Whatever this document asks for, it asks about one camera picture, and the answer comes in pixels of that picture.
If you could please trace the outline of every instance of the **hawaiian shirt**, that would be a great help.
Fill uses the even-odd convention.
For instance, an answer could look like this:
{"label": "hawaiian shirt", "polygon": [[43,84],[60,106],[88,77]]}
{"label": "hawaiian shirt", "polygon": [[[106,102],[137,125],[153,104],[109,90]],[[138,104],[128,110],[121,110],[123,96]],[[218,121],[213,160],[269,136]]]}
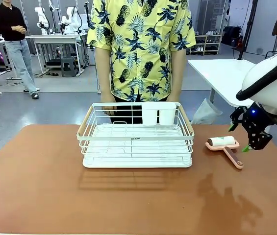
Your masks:
{"label": "hawaiian shirt", "polygon": [[164,99],[171,93],[171,51],[196,44],[188,0],[94,0],[87,42],[111,51],[114,96]]}

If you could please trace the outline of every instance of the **plastic bag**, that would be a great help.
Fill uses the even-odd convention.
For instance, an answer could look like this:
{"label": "plastic bag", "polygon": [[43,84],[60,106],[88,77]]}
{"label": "plastic bag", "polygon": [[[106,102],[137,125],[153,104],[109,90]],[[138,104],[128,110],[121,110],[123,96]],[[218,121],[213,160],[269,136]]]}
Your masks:
{"label": "plastic bag", "polygon": [[191,124],[213,124],[222,113],[213,103],[205,99],[194,114]]}

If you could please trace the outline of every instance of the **floor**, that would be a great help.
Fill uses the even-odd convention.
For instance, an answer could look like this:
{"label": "floor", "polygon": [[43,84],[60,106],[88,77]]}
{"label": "floor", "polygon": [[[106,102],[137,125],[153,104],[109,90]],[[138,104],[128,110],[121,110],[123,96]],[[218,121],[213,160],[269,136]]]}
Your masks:
{"label": "floor", "polygon": [[[235,51],[235,58],[238,58],[239,52]],[[187,60],[201,60],[201,59],[233,59],[233,50],[227,45],[221,45],[219,55],[189,55]],[[264,59],[263,56],[257,56],[252,54],[245,54],[244,59],[253,63],[259,63]],[[38,57],[32,57],[33,72],[34,74],[41,73],[41,69],[38,62]],[[62,77],[60,70],[52,71],[58,73],[58,77],[44,75],[42,78],[37,78],[37,87],[41,88],[41,92],[96,92],[97,91],[97,77],[95,66],[88,66],[85,72],[79,77]],[[23,85],[15,85],[19,81],[8,81],[6,78],[12,77],[12,72],[6,73],[0,76],[0,92],[22,92]],[[205,91],[210,87],[201,78],[201,76],[191,67],[186,64],[184,72],[184,80],[182,89],[184,91]]]}
{"label": "floor", "polygon": [[[228,47],[223,47],[220,55],[210,56],[192,56],[192,59],[231,59],[233,52]],[[258,63],[263,59],[262,56],[245,54],[245,59]],[[197,75],[197,73],[187,66],[185,71],[186,81],[183,84],[184,91],[181,94],[182,103],[188,117],[192,119],[195,111],[202,101],[209,97],[209,86]],[[51,89],[52,80],[55,86],[59,86],[59,80],[55,78],[37,79],[39,86],[46,91],[46,85]],[[65,86],[56,88],[58,92],[41,93],[39,100],[32,100],[29,95],[20,92],[4,92],[0,99],[0,149],[25,126],[30,124],[81,124],[84,116],[94,102],[100,101],[97,89],[93,92],[72,92],[74,86],[64,92]],[[229,115],[233,112],[233,107],[229,106],[220,96],[216,95],[215,105],[223,111],[223,114],[217,118],[215,124],[229,125]],[[271,129],[274,136],[274,143],[277,144],[277,127]]]}

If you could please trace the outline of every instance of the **dish rack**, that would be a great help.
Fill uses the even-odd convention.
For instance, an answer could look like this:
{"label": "dish rack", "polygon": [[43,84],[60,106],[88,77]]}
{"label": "dish rack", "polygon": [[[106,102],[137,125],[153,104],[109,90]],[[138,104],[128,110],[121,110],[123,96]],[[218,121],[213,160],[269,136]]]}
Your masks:
{"label": "dish rack", "polygon": [[133,120],[133,112],[142,111],[141,104],[95,103],[90,107],[76,135],[85,167],[159,168],[192,165],[195,133],[180,103],[176,103],[172,126],[111,123],[110,116],[103,110],[104,106],[111,106],[116,111],[118,106],[118,111],[131,111],[130,118]]}

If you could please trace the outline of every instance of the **wooden handle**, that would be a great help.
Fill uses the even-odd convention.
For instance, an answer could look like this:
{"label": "wooden handle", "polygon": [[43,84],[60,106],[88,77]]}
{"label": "wooden handle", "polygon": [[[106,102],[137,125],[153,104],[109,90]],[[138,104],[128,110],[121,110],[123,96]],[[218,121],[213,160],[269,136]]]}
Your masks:
{"label": "wooden handle", "polygon": [[184,121],[185,121],[185,124],[186,124],[188,130],[190,131],[190,134],[192,135],[193,132],[194,132],[194,129],[193,129],[191,123],[189,122],[189,119],[188,119],[188,117],[187,117],[187,115],[186,115],[182,105],[180,105],[179,110],[180,110],[180,112],[181,112],[181,114],[182,114],[182,116],[184,118]]}
{"label": "wooden handle", "polygon": [[224,152],[226,153],[228,158],[230,158],[231,162],[233,162],[237,169],[243,169],[243,163],[237,158],[235,153],[233,153],[233,151],[229,147],[225,147]]}
{"label": "wooden handle", "polygon": [[85,132],[85,129],[86,129],[86,123],[87,123],[88,118],[89,118],[91,112],[93,111],[93,109],[94,109],[94,107],[90,106],[90,108],[89,108],[89,110],[88,110],[88,112],[86,114],[86,117],[85,117],[83,123],[80,125],[80,127],[78,129],[77,133],[78,133],[79,136],[83,136],[84,135],[84,132]]}

